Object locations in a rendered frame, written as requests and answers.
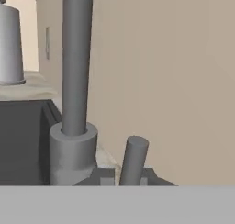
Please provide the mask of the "grey tapered metal container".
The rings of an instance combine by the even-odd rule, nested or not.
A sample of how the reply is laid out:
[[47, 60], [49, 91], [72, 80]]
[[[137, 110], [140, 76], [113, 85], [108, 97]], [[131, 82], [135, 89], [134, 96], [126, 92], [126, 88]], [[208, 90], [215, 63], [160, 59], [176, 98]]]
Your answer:
[[0, 0], [0, 85], [24, 82], [19, 11]]

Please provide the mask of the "dark grey sink basin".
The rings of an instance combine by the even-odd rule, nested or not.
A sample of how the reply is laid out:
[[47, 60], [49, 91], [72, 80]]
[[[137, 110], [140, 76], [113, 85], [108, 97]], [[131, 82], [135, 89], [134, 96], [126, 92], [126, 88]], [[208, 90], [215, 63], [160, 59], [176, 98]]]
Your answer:
[[50, 185], [52, 100], [0, 101], [0, 185]]

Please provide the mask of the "grey wall switch plate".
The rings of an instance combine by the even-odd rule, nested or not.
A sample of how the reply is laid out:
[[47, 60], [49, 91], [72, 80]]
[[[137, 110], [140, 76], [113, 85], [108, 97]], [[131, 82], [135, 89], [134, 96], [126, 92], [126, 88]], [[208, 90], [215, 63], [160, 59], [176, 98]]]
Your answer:
[[45, 51], [46, 51], [46, 58], [47, 60], [50, 59], [50, 27], [46, 27], [46, 44], [45, 44]]

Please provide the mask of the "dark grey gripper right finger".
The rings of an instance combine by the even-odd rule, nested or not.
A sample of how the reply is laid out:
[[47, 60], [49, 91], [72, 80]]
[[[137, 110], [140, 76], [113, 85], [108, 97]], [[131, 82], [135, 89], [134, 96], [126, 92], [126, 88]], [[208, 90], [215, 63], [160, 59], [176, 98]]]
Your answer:
[[152, 168], [144, 168], [142, 177], [140, 179], [141, 185], [148, 185], [148, 186], [167, 186], [173, 185], [173, 183], [164, 180], [163, 178], [159, 177]]

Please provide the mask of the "grey sink faucet spout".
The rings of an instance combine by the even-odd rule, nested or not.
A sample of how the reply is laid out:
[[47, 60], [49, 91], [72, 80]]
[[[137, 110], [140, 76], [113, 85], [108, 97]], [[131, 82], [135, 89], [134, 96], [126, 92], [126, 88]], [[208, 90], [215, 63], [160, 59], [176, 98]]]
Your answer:
[[50, 183], [75, 185], [96, 168], [96, 126], [86, 120], [93, 0], [63, 0], [62, 122], [50, 128]]

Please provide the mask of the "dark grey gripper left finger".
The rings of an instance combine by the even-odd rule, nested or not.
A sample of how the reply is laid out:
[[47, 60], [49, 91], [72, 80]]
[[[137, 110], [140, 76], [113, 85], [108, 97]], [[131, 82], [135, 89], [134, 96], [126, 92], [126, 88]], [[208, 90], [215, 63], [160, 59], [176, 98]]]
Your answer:
[[94, 168], [83, 180], [74, 184], [74, 186], [114, 186], [115, 169], [114, 168]]

